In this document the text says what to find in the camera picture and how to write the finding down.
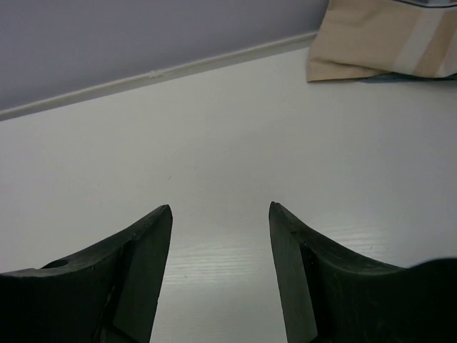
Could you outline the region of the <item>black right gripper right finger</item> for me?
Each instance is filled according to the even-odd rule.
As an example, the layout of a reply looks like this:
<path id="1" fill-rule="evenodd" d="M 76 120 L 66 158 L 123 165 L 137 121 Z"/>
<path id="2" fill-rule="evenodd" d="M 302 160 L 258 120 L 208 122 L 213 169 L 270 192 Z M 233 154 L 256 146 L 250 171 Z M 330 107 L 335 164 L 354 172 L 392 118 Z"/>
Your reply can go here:
<path id="1" fill-rule="evenodd" d="M 289 342 L 454 342 L 456 260 L 397 267 L 356 253 L 271 203 Z"/>

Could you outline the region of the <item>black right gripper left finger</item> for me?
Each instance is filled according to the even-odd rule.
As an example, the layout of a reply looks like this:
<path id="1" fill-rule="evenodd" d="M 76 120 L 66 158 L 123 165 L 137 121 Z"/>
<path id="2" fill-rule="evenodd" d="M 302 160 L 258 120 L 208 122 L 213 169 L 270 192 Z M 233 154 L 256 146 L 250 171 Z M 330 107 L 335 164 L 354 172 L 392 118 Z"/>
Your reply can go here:
<path id="1" fill-rule="evenodd" d="M 40 269 L 1 274 L 1 341 L 149 342 L 172 223 L 163 205 Z"/>

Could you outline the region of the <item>blue beige checked placemat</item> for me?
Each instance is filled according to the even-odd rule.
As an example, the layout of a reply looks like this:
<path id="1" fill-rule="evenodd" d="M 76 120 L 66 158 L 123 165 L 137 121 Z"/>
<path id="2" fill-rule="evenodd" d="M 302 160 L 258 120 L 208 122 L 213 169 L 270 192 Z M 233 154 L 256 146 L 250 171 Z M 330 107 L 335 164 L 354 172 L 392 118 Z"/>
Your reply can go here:
<path id="1" fill-rule="evenodd" d="M 456 74 L 455 1 L 330 1 L 306 62 L 308 82 Z"/>

